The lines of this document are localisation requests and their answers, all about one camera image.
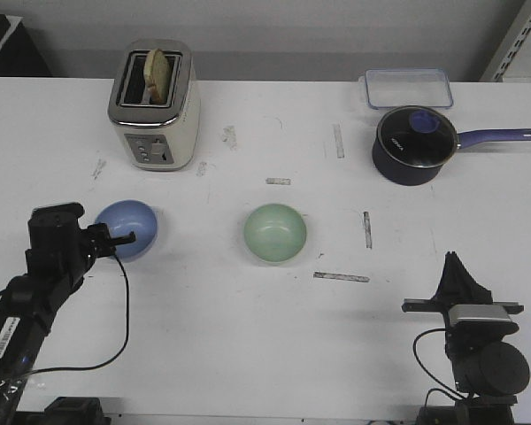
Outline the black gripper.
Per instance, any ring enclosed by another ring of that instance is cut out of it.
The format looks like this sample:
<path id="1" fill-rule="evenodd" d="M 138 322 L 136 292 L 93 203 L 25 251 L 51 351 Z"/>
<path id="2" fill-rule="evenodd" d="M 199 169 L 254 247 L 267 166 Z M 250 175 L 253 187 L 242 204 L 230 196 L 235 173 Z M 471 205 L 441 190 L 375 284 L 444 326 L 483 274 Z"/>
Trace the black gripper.
<path id="1" fill-rule="evenodd" d="M 105 223 L 89 225 L 84 230 L 86 253 L 92 259 L 111 257 L 115 254 L 113 246 L 134 243 L 135 232 L 127 235 L 111 237 L 108 226 Z"/>
<path id="2" fill-rule="evenodd" d="M 445 262 L 432 299 L 405 298 L 402 311 L 439 313 L 444 329 L 446 350 L 480 350 L 502 342 L 519 331 L 511 314 L 522 313 L 515 302 L 494 302 L 490 290 L 469 274 L 454 251 L 445 254 Z"/>

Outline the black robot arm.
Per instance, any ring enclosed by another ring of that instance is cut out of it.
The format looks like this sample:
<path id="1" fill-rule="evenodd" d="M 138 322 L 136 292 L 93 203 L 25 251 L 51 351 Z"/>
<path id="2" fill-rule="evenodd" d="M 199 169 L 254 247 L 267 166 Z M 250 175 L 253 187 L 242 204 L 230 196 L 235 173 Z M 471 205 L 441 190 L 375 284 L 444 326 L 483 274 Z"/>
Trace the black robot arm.
<path id="1" fill-rule="evenodd" d="M 69 203 L 36 208 L 27 223 L 27 271 L 0 291 L 0 424 L 10 424 L 58 310 L 100 258 L 114 257 L 135 233 L 112 236 L 107 225 L 81 228 L 84 208 Z"/>
<path id="2" fill-rule="evenodd" d="M 504 341 L 519 330 L 512 316 L 522 313 L 517 302 L 496 302 L 466 270 L 454 251 L 445 262 L 436 293 L 430 299 L 405 299 L 402 311 L 439 313 L 444 350 L 451 363 L 450 387 L 427 368 L 438 384 L 427 392 L 418 424 L 513 424 L 512 406 L 529 384 L 524 355 Z"/>

